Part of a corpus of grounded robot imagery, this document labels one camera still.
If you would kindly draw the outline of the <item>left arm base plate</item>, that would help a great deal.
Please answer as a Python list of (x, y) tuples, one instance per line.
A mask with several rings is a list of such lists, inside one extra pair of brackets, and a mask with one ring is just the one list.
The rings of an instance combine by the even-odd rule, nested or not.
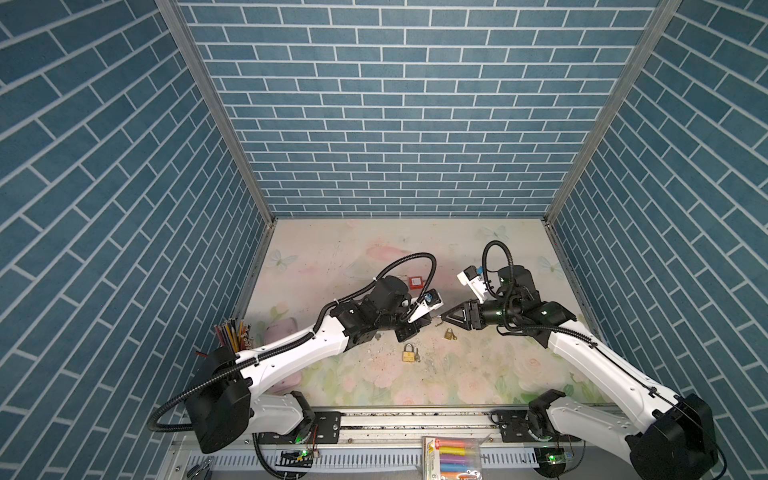
[(266, 445), (315, 445), (337, 444), (341, 431), (340, 411), (318, 411), (314, 418), (302, 420), (297, 427), (285, 435), (274, 432), (258, 433), (260, 444)]

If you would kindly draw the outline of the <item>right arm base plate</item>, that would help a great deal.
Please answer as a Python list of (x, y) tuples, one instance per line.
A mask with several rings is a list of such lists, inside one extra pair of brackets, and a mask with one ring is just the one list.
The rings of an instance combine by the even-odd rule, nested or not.
[(489, 414), (491, 423), (498, 429), (503, 443), (521, 442), (580, 442), (575, 436), (560, 435), (547, 432), (528, 419), (527, 410), (500, 409), (492, 410)]

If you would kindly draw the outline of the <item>highlighter marker pack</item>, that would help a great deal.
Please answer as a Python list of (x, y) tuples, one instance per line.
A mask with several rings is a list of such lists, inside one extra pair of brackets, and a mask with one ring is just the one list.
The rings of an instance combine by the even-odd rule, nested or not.
[(425, 480), (480, 480), (483, 478), (480, 442), (471, 438), (422, 438), (422, 475)]

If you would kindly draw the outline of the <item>red padlock with key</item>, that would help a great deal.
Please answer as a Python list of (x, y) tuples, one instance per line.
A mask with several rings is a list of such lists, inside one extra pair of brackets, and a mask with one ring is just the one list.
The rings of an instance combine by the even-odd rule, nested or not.
[(425, 282), (422, 277), (420, 276), (412, 276), (408, 278), (409, 288), (411, 290), (419, 290), (422, 289), (425, 285)]

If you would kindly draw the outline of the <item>aluminium rail frame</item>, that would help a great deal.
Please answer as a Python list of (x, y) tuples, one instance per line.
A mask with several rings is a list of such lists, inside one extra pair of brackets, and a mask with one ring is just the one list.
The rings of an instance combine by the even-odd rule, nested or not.
[(340, 411), (337, 444), (266, 445), (244, 434), (223, 449), (204, 453), (191, 434), (172, 442), (161, 479), (209, 479), (215, 473), (274, 470), (279, 478), (312, 474), (422, 472), (422, 438), (471, 438), (480, 442), (482, 472), (490, 469), (535, 470), (556, 477), (577, 466), (590, 447), (580, 442), (503, 443), (491, 423), (492, 410), (512, 407), (322, 408)]

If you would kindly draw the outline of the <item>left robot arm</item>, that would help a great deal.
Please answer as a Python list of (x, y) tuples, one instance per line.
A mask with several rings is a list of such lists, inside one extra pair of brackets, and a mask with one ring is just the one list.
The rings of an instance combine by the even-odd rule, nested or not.
[(373, 280), (324, 305), (314, 324), (262, 347), (210, 353), (184, 391), (153, 411), (152, 433), (193, 432), (200, 450), (217, 452), (244, 434), (275, 433), (303, 439), (315, 414), (299, 392), (274, 395), (285, 378), (326, 358), (368, 343), (381, 331), (405, 342), (442, 305), (430, 287), (435, 256), (408, 254)]

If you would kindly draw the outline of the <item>large brass padlock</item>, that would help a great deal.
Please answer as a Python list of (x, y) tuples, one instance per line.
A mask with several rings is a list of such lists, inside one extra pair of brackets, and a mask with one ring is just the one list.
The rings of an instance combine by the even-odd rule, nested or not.
[(402, 352), (401, 359), (405, 363), (420, 362), (420, 355), (419, 355), (418, 348), (412, 343), (406, 343)]

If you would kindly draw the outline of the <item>pink pencil cup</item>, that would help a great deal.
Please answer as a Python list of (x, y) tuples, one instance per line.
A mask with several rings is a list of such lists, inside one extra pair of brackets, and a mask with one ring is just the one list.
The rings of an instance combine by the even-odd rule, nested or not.
[(244, 321), (234, 318), (226, 320), (214, 325), (211, 333), (215, 338), (215, 348), (225, 348), (232, 353), (239, 353), (253, 347), (251, 328)]

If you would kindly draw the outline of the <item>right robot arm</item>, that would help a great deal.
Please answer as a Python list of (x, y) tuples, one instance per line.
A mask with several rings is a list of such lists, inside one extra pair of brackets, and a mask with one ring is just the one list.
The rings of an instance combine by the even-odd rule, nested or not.
[(492, 285), (486, 264), (470, 265), (457, 279), (474, 299), (448, 310), (443, 320), (467, 331), (495, 326), (508, 337), (530, 337), (567, 361), (620, 409), (610, 414), (549, 389), (528, 404), (530, 434), (539, 440), (576, 437), (630, 464), (642, 479), (701, 479), (728, 465), (716, 440), (711, 407), (698, 395), (681, 396), (611, 350), (561, 304), (541, 299), (531, 272), (513, 261), (506, 244), (488, 242), (505, 258)]

